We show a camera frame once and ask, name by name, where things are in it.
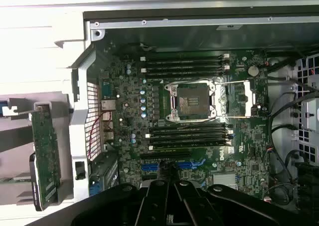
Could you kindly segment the blue expansion slot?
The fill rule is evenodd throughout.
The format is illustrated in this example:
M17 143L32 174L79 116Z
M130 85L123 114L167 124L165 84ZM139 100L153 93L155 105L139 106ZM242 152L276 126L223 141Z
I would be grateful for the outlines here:
M183 170L188 170L188 169L197 169L199 166L202 166L204 164L204 160L201 162L176 162L176 165ZM152 163L152 164L142 164L141 170L142 171L157 171L159 169L159 164L157 163Z

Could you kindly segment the silver chipset heatsink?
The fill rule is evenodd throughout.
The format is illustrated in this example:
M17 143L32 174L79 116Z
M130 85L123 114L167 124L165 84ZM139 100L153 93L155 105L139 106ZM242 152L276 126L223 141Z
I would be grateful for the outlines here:
M214 174L213 183L219 185L225 185L235 190L238 190L235 174Z

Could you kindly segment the long black expansion slot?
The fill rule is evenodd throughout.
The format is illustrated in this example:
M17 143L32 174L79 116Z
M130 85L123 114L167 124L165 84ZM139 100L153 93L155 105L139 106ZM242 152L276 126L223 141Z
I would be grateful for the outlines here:
M150 160L150 159L166 159L166 158L185 158L190 157L191 152L157 152L149 154L140 154L141 160Z

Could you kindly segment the green motherboard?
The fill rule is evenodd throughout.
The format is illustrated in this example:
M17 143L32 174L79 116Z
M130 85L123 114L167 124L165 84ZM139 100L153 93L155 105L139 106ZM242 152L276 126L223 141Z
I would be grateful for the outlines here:
M147 66L146 58L172 57L177 55L222 55L230 54L229 63L221 65L190 64L190 65L158 65ZM110 62L105 63L99 75L101 90L101 122L103 141L106 149L114 148L119 157L119 180L136 187L142 185L142 175L158 174L158 171L142 171L142 164L160 162L201 162L205 161L197 169L179 170L182 180L194 181L206 190L213 185L214 174L235 174L238 190L246 194L261 198L267 187L267 164L263 157L269 144L268 136L268 89L266 69L266 56L253 50L245 51L185 51L185 52L150 52L126 53L115 55ZM230 70L220 71L161 71L156 73L141 73L141 68L177 68L177 67L222 67L230 66ZM248 74L248 68L255 65L259 68L259 74L252 77ZM147 79L146 74L179 74L223 72L223 76L196 77L196 78L162 78ZM249 80L253 93L256 94L256 103L251 109L250 118L228 118L239 116L245 112L243 98L243 85L231 86L229 92L230 109L226 110L227 117L216 117L196 123L173 123L165 120L165 106L169 105L168 93L164 90L164 83L184 80L198 80L213 78L212 82L230 82ZM169 126L196 126L206 124L233 124L233 128L208 128L192 130L176 130L151 133L153 127ZM221 132L232 133L227 137L166 137L146 139L145 134L178 134L197 132ZM179 139L204 139L224 138L226 143L196 143L178 145L160 145L160 147L189 147L192 148L191 156L185 158L166 158L141 160L140 154L155 153L148 151L151 141L179 140Z

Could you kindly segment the CPU socket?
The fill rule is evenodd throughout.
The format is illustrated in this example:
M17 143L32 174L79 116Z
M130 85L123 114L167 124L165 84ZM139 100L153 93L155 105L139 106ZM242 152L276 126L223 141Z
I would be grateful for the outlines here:
M216 117L213 105L215 87L212 82L165 85L169 105L165 120L173 123L196 123Z

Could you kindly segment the black open PC case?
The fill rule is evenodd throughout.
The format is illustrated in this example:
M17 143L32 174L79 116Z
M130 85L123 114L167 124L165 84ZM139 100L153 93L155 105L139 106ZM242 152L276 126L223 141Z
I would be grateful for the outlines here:
M302 162L317 166L298 148L298 104L319 98L319 90L298 82L297 63L319 53L318 31L319 14L210 18L154 12L129 19L89 19L89 47L72 69L75 110L69 130L76 200L125 184L119 180L118 153L105 148L100 126L98 78L113 56L253 50L267 60L263 68L267 71L269 144L263 162L268 165L269 181L261 198L250 196L280 210L284 226L319 226L319 204L299 198L296 167ZM172 182L165 226L193 226Z

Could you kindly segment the silver socket cover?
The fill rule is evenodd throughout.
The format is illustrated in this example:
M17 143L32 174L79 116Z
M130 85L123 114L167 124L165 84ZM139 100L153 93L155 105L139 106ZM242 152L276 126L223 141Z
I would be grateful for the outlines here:
M219 117L227 117L226 110L230 109L230 88L231 86L243 85L245 96L243 98L245 103L245 112L239 116L228 116L228 118L250 118L252 117L251 109L256 103L256 94L253 93L250 87L249 80L230 81L230 82L215 82L214 91L214 106L216 114Z

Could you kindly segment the black air shroud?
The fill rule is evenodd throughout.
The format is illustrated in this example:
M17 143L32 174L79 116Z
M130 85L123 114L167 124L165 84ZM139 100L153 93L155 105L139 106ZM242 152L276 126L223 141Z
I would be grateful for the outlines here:
M298 170L298 195L300 200L319 204L319 166L296 163Z

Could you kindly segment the socket locking lever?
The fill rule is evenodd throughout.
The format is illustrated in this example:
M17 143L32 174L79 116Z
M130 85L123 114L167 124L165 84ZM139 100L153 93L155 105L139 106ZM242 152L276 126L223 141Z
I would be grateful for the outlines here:
M164 85L173 85L173 84L193 84L193 83L204 83L204 82L213 82L213 78L202 78L198 80L184 80L184 81L173 81L164 83Z

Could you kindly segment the grey parts rack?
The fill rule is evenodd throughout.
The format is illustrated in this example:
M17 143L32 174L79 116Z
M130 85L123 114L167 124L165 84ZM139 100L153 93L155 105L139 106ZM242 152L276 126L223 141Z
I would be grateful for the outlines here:
M43 92L0 95L0 102L8 101L19 111L32 110L35 103L48 103L57 135L61 169L59 201L73 198L72 160L69 143L69 99L62 92ZM14 178L30 174L29 156L34 152L31 142L31 122L28 115L0 116L0 178ZM0 184L0 205L33 204L31 183Z

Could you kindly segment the silver drive cage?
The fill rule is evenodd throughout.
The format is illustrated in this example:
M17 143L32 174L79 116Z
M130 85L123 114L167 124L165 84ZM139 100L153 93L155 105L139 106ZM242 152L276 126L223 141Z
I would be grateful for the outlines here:
M319 90L319 53L298 60L297 66L298 82ZM298 148L310 162L319 164L319 98L306 100L298 107Z

